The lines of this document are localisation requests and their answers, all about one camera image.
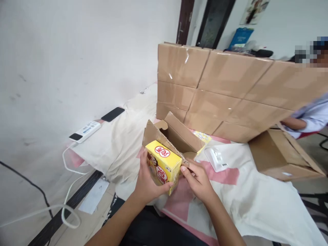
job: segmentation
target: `white wall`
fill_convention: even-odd
[[[61,160],[68,136],[156,81],[157,44],[175,42],[180,5],[1,0],[0,160],[62,203],[76,178]],[[2,166],[0,191],[0,224],[45,207],[38,190]],[[49,219],[0,229],[0,244],[27,245]]]
[[[236,0],[218,49],[228,48],[247,5],[246,0]],[[307,45],[317,36],[328,36],[328,1],[326,0],[271,0],[254,28],[249,41],[272,50],[272,58],[292,57],[296,45]]]

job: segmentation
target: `black pants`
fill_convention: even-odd
[[[102,226],[119,210],[124,200],[114,195]],[[120,245],[207,245],[168,217],[160,217],[153,206],[146,206],[132,221]]]

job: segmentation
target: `black cable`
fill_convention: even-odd
[[[17,172],[15,169],[13,169],[12,167],[8,166],[7,164],[3,163],[2,161],[0,161],[0,164],[3,165],[4,167],[8,168],[9,170],[13,171],[15,174],[17,174],[18,176],[22,177],[23,179],[25,179],[27,182],[29,182],[32,186],[34,186],[35,188],[37,188],[43,195],[43,198],[44,198],[44,202],[45,204],[47,205],[47,207],[50,207],[49,203],[48,203],[48,200],[47,200],[47,197],[45,196],[45,193],[44,191],[39,187],[37,186],[36,184],[34,184],[31,180],[29,180],[28,178],[26,178],[25,176],[23,176],[22,174],[20,174],[19,172]],[[52,215],[52,212],[51,210],[49,210],[49,214],[50,214],[50,217],[53,219],[54,216]]]

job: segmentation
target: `door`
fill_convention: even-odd
[[[181,0],[180,18],[177,33],[178,44],[186,44],[189,32],[189,26],[194,8],[194,0]]]
[[[216,49],[235,0],[207,0],[196,46]]]

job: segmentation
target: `black phone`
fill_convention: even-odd
[[[121,113],[124,112],[124,109],[122,108],[115,108],[112,111],[110,111],[108,114],[104,115],[101,119],[107,122],[111,122],[114,120],[117,116],[119,116]]]

